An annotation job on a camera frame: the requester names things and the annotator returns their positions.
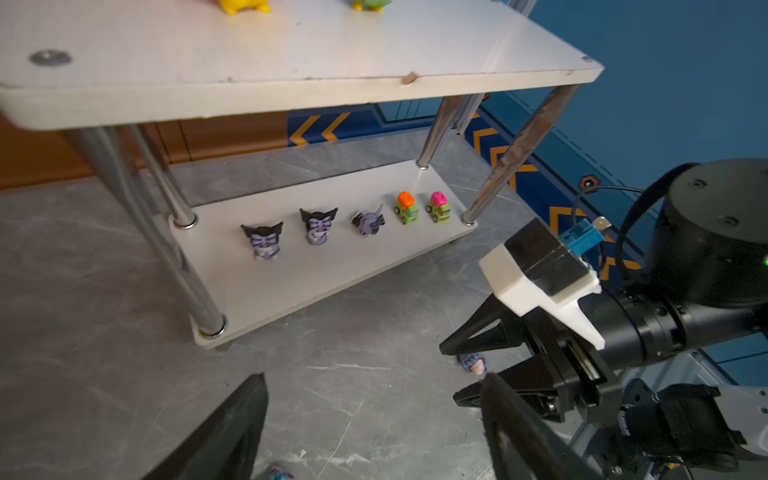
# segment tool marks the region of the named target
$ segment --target purple cat figurine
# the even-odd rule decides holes
[[[376,235],[379,232],[379,227],[384,224],[384,216],[382,215],[382,208],[384,205],[379,205],[379,209],[374,212],[368,212],[367,214],[357,214],[352,219],[352,224],[360,230],[360,233],[364,237],[369,235]]]
[[[328,230],[331,229],[331,222],[336,218],[338,208],[330,212],[307,212],[299,209],[301,212],[301,221],[306,226],[306,241],[310,245],[323,245],[328,240]]]
[[[253,252],[262,260],[272,260],[280,252],[280,233],[283,231],[283,222],[274,227],[248,227],[240,225],[245,236],[250,238]]]

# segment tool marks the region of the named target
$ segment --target black cable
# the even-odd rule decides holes
[[[576,194],[576,198],[574,198],[574,203],[571,205],[571,226],[572,227],[576,225],[576,206],[578,205],[579,201],[581,201],[581,198],[583,198],[584,195],[586,194],[591,194],[593,192],[602,190],[604,188],[608,190],[625,190],[627,192],[635,192],[636,194],[642,194],[643,192],[645,192],[645,190],[641,188],[620,187],[618,185],[596,185],[594,187],[587,187],[583,190],[580,190],[579,193]]]
[[[635,192],[636,194],[642,194],[645,192],[645,190],[642,190],[640,188],[634,188],[634,187],[620,187],[618,185],[596,185],[594,187],[587,187],[583,190],[580,190],[578,194],[576,194],[576,198],[574,198],[574,203],[571,205],[571,226],[576,226],[576,206],[578,205],[579,201],[584,197],[586,194],[590,194],[592,192],[596,192],[600,189],[607,188],[608,190],[625,190],[628,192]],[[603,247],[603,243],[600,242],[598,244],[598,248],[600,249],[600,261],[598,263],[598,275],[600,275],[600,271],[603,268],[603,265],[605,263],[605,248]],[[584,261],[586,260],[586,254],[582,255],[581,258]]]
[[[624,222],[621,223],[621,229],[619,229],[619,237],[616,239],[616,268],[621,273],[623,280],[629,280],[630,274],[627,266],[624,264],[624,241],[627,239],[629,230],[636,222],[642,217],[645,212],[653,206],[657,201],[664,198],[667,195],[667,190],[683,172],[696,167],[698,164],[689,163],[682,164],[679,167],[675,167],[665,173],[660,179],[653,182],[645,192],[635,200],[632,207],[627,212],[627,216],[624,217]]]

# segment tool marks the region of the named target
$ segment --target lower shelf board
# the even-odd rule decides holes
[[[408,191],[419,208],[419,221],[403,225],[393,211],[397,196]],[[432,193],[448,198],[451,217],[434,223],[425,211]],[[352,225],[359,212],[380,204],[385,225],[363,237]],[[306,241],[300,208],[339,208],[328,240]],[[421,170],[414,161],[361,170],[307,184],[238,197],[195,207],[198,223],[189,230],[171,224],[171,233],[197,271],[227,328],[215,339],[195,342],[214,348],[340,290],[471,233],[459,218],[464,205],[434,168]],[[272,226],[283,222],[280,253],[272,260],[256,258],[241,224]]]

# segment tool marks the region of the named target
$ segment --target green toy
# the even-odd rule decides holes
[[[435,192],[429,198],[429,205],[426,206],[428,214],[432,214],[432,221],[435,223],[444,222],[451,218],[451,207],[448,205],[448,199],[442,192]]]
[[[363,9],[382,12],[384,7],[392,3],[392,0],[355,0],[354,7],[358,12]]]
[[[402,192],[397,197],[395,215],[400,216],[403,225],[408,225],[419,219],[419,208],[416,206],[416,200],[413,200],[413,196],[408,192]]]

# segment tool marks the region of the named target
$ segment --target marble-pattern floor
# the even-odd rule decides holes
[[[416,158],[426,131],[173,168],[192,204]],[[490,167],[453,134],[433,167],[469,205]],[[192,343],[170,276],[95,179],[0,194],[0,478],[136,479],[249,374],[270,406],[255,473],[493,478],[477,380],[439,343],[489,293],[478,260],[532,218],[508,187],[480,226],[235,340]],[[525,348],[488,354],[490,370]],[[568,436],[578,416],[557,425]]]

